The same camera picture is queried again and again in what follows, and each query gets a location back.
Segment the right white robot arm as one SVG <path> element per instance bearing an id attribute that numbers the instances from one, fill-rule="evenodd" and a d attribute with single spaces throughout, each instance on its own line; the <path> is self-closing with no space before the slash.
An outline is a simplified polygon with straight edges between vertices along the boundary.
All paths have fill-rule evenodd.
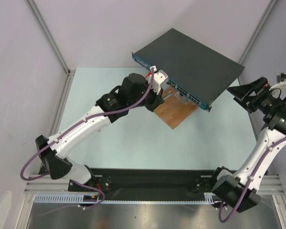
<path id="1" fill-rule="evenodd" d="M 264 125 L 244 164 L 236 172 L 218 167 L 210 179 L 212 193 L 221 199 L 222 204 L 232 207 L 232 213 L 241 213 L 260 202 L 257 192 L 262 178 L 276 155 L 286 146 L 286 97 L 274 96 L 275 92 L 281 93 L 285 89 L 285 73 L 277 76 L 275 85 L 260 77 L 251 83 L 227 88 L 248 113 L 259 110 L 264 114 Z"/>

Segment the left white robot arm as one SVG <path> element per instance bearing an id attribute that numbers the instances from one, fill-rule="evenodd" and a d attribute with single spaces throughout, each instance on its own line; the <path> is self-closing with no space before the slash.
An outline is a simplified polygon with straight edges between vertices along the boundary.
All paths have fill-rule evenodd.
<path id="1" fill-rule="evenodd" d="M 87 166 L 80 165 L 68 158 L 70 152 L 94 132 L 128 115 L 129 110 L 145 107 L 153 112 L 164 103 L 162 85 L 168 81 L 163 71 L 144 77 L 131 73 L 121 85 L 104 94 L 96 104 L 74 124 L 52 136 L 40 135 L 36 138 L 40 159 L 51 179 L 68 178 L 90 191 L 95 187 L 95 178 Z"/>

